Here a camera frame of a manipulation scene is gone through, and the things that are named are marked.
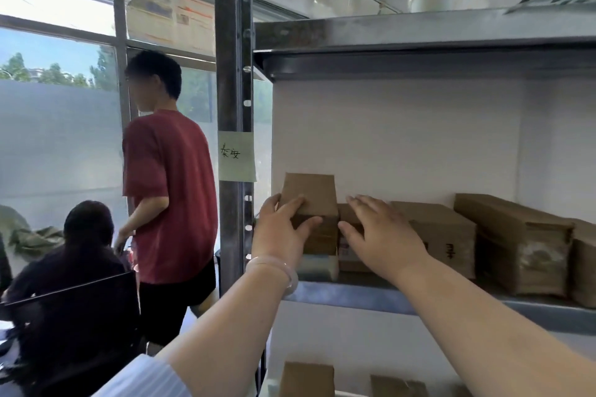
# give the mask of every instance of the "short black hair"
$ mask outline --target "short black hair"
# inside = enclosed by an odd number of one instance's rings
[[[99,201],[77,204],[64,221],[67,247],[108,246],[114,237],[114,223],[108,207]]]
[[[183,85],[180,65],[171,57],[154,50],[139,52],[124,71],[127,77],[158,76],[166,87],[168,95],[178,100]]]

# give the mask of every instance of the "white bangle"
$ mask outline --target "white bangle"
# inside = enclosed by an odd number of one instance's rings
[[[279,268],[282,272],[284,272],[290,283],[284,292],[284,296],[291,295],[294,293],[294,290],[298,287],[298,273],[288,266],[284,261],[280,261],[278,258],[274,258],[273,256],[257,256],[256,258],[252,258],[249,260],[249,263],[246,264],[246,271],[249,271],[251,268],[259,265],[259,264],[268,264],[274,267]]]

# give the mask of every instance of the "black shorts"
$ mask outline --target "black shorts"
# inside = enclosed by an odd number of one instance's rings
[[[189,281],[139,284],[141,325],[147,341],[165,346],[180,333],[189,306],[197,306],[215,289],[213,259]]]

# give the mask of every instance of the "shelf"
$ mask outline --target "shelf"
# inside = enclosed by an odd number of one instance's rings
[[[273,81],[596,75],[589,10],[461,10],[255,24]]]
[[[488,282],[480,283],[480,287],[548,331],[596,336],[596,310],[554,297],[512,297]],[[286,300],[416,315],[403,293],[372,274],[340,273],[336,283],[301,281]]]

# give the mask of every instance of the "red t-shirt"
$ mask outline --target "red t-shirt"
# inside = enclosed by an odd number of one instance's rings
[[[181,283],[213,258],[218,207],[207,139],[194,121],[175,110],[133,120],[124,132],[124,196],[167,196],[169,207],[137,229],[139,278]]]

